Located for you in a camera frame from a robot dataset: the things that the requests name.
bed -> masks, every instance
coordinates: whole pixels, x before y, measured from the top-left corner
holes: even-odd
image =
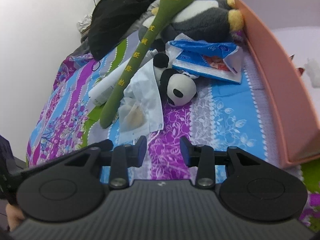
[[[104,139],[118,146],[119,121],[107,129],[98,122],[102,107],[89,101],[88,91],[110,67],[130,58],[139,43],[137,32],[124,39],[102,60],[100,67],[92,54],[68,56],[61,64],[53,91],[32,132],[27,148],[28,165],[70,153]],[[164,105],[164,129],[147,136],[148,152],[141,168],[130,168],[129,179],[191,179],[196,168],[187,168],[180,153],[179,139],[205,144],[215,150],[238,146],[279,166],[276,134],[264,87],[246,46],[241,85],[198,78],[197,94],[189,104],[172,108]],[[309,198],[300,220],[314,231],[320,230],[320,160],[287,169],[303,180]],[[104,167],[101,182],[108,183],[109,167]],[[216,166],[216,180],[226,178],[224,167]]]

green stick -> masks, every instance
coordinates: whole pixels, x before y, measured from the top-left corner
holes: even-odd
[[[141,39],[140,44],[132,55],[128,65],[119,78],[118,83],[102,109],[100,116],[100,125],[102,128],[105,129],[112,123],[120,106],[120,101],[123,98],[124,89],[130,83],[130,79],[138,71],[144,56],[156,39],[157,35],[170,23],[177,13],[182,11],[192,2],[193,0],[160,0],[156,18],[152,22],[143,39]]]

person's skin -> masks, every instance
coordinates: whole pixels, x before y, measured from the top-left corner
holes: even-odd
[[[13,231],[18,225],[22,223],[22,221],[24,220],[24,216],[18,206],[7,204],[7,206],[5,207],[5,211],[7,213],[10,231]]]

blue plastic package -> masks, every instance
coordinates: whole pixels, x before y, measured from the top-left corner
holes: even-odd
[[[190,74],[241,83],[243,50],[231,42],[193,41],[180,34],[166,44],[172,68]]]

orange box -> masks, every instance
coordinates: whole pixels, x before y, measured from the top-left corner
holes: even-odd
[[[308,59],[320,65],[320,0],[235,1],[268,95],[281,166],[320,158],[320,88],[307,71],[295,71]]]

